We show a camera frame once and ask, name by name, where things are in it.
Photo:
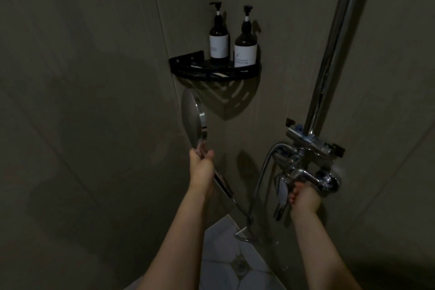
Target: wall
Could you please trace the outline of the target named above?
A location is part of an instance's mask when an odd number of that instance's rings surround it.
[[[266,152],[286,140],[285,118],[305,121],[337,0],[221,1],[233,39],[243,5],[253,5],[261,49],[261,78],[251,84],[255,96],[225,121],[226,175],[247,206]],[[344,181],[337,194],[324,199],[322,219],[362,284],[385,287],[385,280],[395,277],[395,288],[431,288],[435,256],[428,236],[434,228],[425,221],[433,210],[426,196],[432,188],[427,154],[435,122],[434,4],[361,0],[357,8],[359,18],[353,20],[355,30],[321,133],[346,148],[338,161]],[[269,169],[269,174],[276,172]],[[264,241],[257,249],[287,288],[303,289],[291,220],[288,215],[282,222],[272,218],[276,199],[270,180],[265,178],[255,205],[256,233]],[[236,211],[231,215],[244,225]],[[418,280],[410,276],[416,271]]]
[[[207,46],[177,1],[0,0],[1,288],[122,289],[154,257],[188,185],[167,60]]]

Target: floor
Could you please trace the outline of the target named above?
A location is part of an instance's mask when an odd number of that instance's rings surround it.
[[[253,245],[234,238],[236,231],[225,216],[205,232],[199,290],[285,290]]]

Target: finger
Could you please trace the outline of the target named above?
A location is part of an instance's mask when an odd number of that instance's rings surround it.
[[[192,169],[201,161],[201,157],[199,157],[196,154],[195,149],[193,148],[189,151],[189,156],[190,156],[190,167]]]
[[[214,156],[215,156],[215,151],[213,149],[211,149],[207,152],[207,155],[205,155],[205,158],[209,158],[209,159],[213,160]]]

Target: chrome pipe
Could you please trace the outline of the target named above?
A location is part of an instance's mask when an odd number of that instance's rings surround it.
[[[355,8],[356,0],[338,0],[335,15],[329,31],[328,42],[320,65],[316,86],[311,98],[305,120],[303,135],[320,134],[319,116],[322,113],[324,98],[330,88],[331,78],[337,67],[338,57],[343,48],[343,41],[348,32],[349,22]]]

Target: floor drain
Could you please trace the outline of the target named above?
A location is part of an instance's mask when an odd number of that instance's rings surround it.
[[[245,275],[251,270],[251,266],[247,263],[242,255],[237,256],[232,262],[231,267],[236,273],[239,280],[243,279]]]

